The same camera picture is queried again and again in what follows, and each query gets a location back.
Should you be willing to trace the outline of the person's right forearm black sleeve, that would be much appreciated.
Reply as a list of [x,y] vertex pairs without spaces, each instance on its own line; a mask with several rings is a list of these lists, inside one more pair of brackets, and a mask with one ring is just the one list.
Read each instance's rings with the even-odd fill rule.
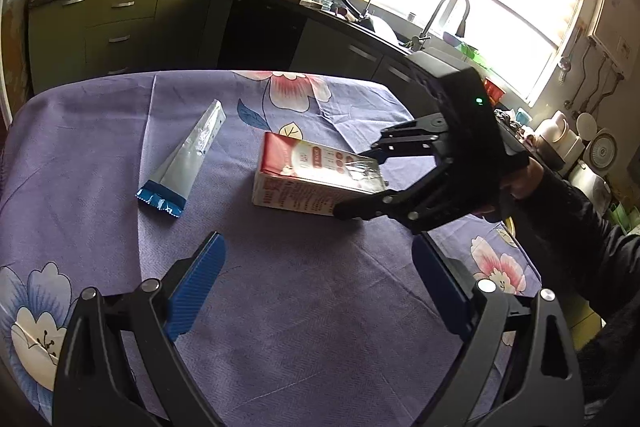
[[582,191],[552,173],[529,182],[516,205],[605,321],[578,352],[586,402],[628,421],[639,405],[639,237],[600,217]]

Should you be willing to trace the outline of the person's right hand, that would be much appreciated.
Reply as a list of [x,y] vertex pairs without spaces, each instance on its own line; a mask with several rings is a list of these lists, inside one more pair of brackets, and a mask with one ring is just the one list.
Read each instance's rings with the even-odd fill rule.
[[505,176],[500,182],[497,205],[488,205],[473,212],[473,215],[487,221],[496,222],[510,216],[514,200],[528,197],[544,177],[544,167],[534,158],[528,165]]

